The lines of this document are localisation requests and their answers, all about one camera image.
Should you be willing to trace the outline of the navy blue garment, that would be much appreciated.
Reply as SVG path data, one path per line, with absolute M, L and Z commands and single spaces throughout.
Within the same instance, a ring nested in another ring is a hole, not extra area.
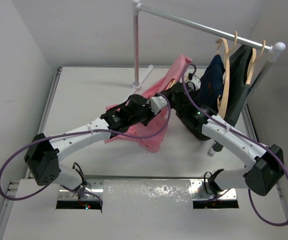
M 199 103 L 207 105 L 211 109 L 218 111 L 217 99 L 223 95 L 223 75 L 225 68 L 221 56 L 215 55 L 201 77 L 201 87 L 199 89 Z

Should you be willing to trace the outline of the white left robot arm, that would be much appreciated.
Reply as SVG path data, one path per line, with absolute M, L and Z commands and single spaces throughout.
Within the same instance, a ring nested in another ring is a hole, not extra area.
M 167 106 L 162 96 L 145 98 L 133 94 L 96 118 L 56 139 L 46 139 L 44 134 L 36 135 L 37 142 L 28 148 L 24 158 L 38 186 L 51 183 L 68 189 L 77 189 L 86 184 L 85 178 L 61 161 L 69 155 L 93 143 L 104 141 L 123 134 L 131 126 L 142 123 L 147 125 L 161 110 Z

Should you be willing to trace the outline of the white metal clothes rack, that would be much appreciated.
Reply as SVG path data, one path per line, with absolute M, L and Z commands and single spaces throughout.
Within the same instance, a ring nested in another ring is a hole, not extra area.
M 134 70 L 145 63 L 169 65 L 184 54 L 199 66 L 207 66 L 215 55 L 215 40 L 225 38 L 230 47 L 237 44 L 264 53 L 256 63 L 246 100 L 249 100 L 271 66 L 285 51 L 284 42 L 270 44 L 267 37 L 251 38 L 259 20 L 262 0 L 135 0 L 132 2 Z

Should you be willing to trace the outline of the dark green garment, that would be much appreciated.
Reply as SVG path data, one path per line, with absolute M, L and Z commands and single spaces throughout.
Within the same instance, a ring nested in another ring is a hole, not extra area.
M 230 56 L 230 89 L 228 108 L 224 120 L 233 127 L 236 125 L 239 119 L 250 88 L 249 85 L 246 85 L 246 79 L 248 65 L 252 56 L 251 51 L 251 47 L 242 45 Z M 197 96 L 194 98 L 198 104 L 201 104 L 199 103 L 198 96 L 199 90 L 197 91 Z M 218 114 L 218 111 L 215 111 L 210 107 L 208 108 L 208 115 L 212 116 L 214 114 Z M 207 141 L 210 138 L 202 134 L 203 123 L 207 122 L 183 122 L 184 126 L 196 139 L 200 141 Z

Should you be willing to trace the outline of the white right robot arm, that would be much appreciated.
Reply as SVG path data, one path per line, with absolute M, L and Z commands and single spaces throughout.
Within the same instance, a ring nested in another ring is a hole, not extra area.
M 194 102 L 192 96 L 196 90 L 191 84 L 177 83 L 150 98 L 152 111 L 158 114 L 164 107 L 174 109 L 197 139 L 213 139 L 244 163 L 244 167 L 240 169 L 215 171 L 209 177 L 206 187 L 212 194 L 237 188 L 249 189 L 260 196 L 266 196 L 285 173 L 283 150 L 275 144 L 268 147 L 253 142 L 214 109 Z

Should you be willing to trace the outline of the beige hanger with green garment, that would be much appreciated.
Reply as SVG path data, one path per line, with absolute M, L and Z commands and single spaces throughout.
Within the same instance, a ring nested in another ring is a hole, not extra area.
M 251 56 L 251 59 L 250 59 L 249 65 L 248 65 L 248 69 L 247 69 L 246 85 L 250 85 L 251 82 L 252 82 L 255 65 L 260 60 L 260 58 L 262 57 L 262 55 L 264 53 L 264 50 L 265 50 L 265 46 L 266 46 L 266 41 L 263 40 L 262 48 L 260 50 L 259 56 L 257 56 L 257 49 L 256 48 L 252 48 L 252 51 L 251 51 L 252 56 Z

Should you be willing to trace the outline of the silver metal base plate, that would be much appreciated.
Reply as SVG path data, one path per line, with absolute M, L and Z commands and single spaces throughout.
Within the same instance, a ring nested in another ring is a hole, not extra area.
M 57 209 L 101 210 L 107 204 L 143 204 L 145 201 L 188 203 L 194 209 L 237 209 L 236 190 L 218 196 L 205 189 L 206 178 L 131 178 L 86 179 L 87 185 L 75 192 L 59 188 Z

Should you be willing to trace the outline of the beige plastic hanger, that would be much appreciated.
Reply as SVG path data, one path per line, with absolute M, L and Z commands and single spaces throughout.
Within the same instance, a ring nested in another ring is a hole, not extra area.
M 167 84 L 167 86 L 165 87 L 165 90 L 170 89 L 173 85 L 175 85 L 177 83 L 177 80 L 175 78 L 171 79 L 169 81 L 169 83 Z

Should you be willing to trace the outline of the beige hanger with blue garment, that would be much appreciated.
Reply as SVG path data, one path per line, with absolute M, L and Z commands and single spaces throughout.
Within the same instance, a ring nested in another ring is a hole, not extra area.
M 237 38 L 238 38 L 238 32 L 235 31 L 235 37 L 234 37 L 234 45 L 232 48 L 229 48 L 228 42 L 225 38 L 219 38 L 215 41 L 217 44 L 217 55 L 219 55 L 220 47 L 222 44 L 224 44 L 224 69 L 225 69 L 225 78 L 223 81 L 223 94 L 220 97 L 217 97 L 217 108 L 218 108 L 218 114 L 221 118 L 225 118 L 226 111 L 228 108 L 228 99 L 229 99 L 229 89 L 230 89 L 230 53 L 234 50 L 236 44 L 237 44 Z

